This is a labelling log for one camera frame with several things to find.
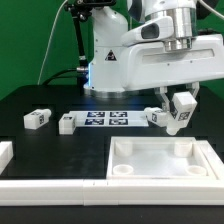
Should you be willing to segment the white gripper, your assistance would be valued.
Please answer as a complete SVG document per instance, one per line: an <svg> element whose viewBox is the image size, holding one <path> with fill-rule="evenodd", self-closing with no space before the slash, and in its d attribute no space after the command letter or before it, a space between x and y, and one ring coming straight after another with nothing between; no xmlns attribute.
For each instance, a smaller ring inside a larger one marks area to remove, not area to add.
<svg viewBox="0 0 224 224"><path fill-rule="evenodd" d="M126 90L155 88L162 110L170 111L168 89L164 86L187 84L187 98L196 98L198 82L224 78L224 44L220 34L197 36L185 50L165 48L174 34L173 19L152 19L121 37L121 85Z"/></svg>

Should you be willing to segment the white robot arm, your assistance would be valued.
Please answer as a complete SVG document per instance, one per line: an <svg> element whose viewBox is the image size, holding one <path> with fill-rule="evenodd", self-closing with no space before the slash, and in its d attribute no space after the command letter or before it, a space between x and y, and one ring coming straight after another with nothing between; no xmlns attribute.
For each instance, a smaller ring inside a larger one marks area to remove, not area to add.
<svg viewBox="0 0 224 224"><path fill-rule="evenodd" d="M220 34L199 35L196 4L202 0L126 0L140 26L110 7L92 9L94 57L86 91L99 97L153 89L169 108L169 86L184 84L195 95L201 81L224 78Z"/></svg>

